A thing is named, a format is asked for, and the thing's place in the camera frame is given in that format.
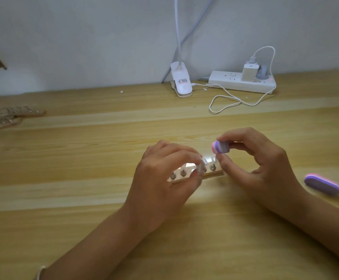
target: white wall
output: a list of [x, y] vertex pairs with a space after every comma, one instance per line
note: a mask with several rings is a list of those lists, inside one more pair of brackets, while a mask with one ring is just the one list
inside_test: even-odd
[[[179, 0], [182, 37], [207, 2]], [[197, 79], [265, 45], [274, 73], [339, 68], [339, 0], [216, 0], [183, 56]], [[0, 95], [158, 82], [175, 48], [173, 0], [0, 0]]]

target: gray plug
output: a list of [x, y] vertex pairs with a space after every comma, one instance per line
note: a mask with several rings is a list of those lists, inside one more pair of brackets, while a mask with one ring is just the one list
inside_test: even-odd
[[267, 65], [261, 65], [259, 67], [258, 73], [256, 74], [256, 78], [258, 80], [267, 80], [269, 78], [269, 75], [267, 75]]

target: power strip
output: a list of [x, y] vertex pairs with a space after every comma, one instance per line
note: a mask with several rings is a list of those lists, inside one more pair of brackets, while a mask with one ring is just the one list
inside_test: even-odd
[[208, 84], [219, 84], [225, 89], [271, 94], [276, 86], [276, 81], [272, 75], [269, 75], [266, 80], [259, 80], [254, 76], [252, 81], [244, 81], [242, 80], [242, 73], [221, 72], [214, 70], [210, 75]]

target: wooden table surface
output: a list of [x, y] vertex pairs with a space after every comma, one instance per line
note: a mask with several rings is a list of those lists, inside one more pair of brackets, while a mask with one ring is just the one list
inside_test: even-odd
[[[274, 95], [258, 106], [219, 115], [208, 105], [221, 89], [178, 98], [168, 83], [1, 97], [0, 107], [47, 114], [0, 130], [0, 279], [30, 279], [119, 208], [144, 150], [160, 139], [210, 156], [216, 136], [250, 126], [287, 150], [301, 183], [311, 172], [339, 183], [339, 71], [276, 78]], [[256, 168], [244, 152], [230, 156]], [[222, 176], [205, 180], [111, 278], [339, 280], [339, 260]]]

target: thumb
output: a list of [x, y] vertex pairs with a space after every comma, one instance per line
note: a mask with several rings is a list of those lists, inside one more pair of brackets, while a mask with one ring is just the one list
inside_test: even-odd
[[246, 186], [251, 182], [250, 174], [239, 168], [228, 155], [216, 154], [216, 159], [219, 161], [223, 171], [240, 186]]
[[173, 185], [172, 191], [177, 203], [181, 206], [191, 197], [202, 183], [202, 176], [194, 170], [185, 181]]

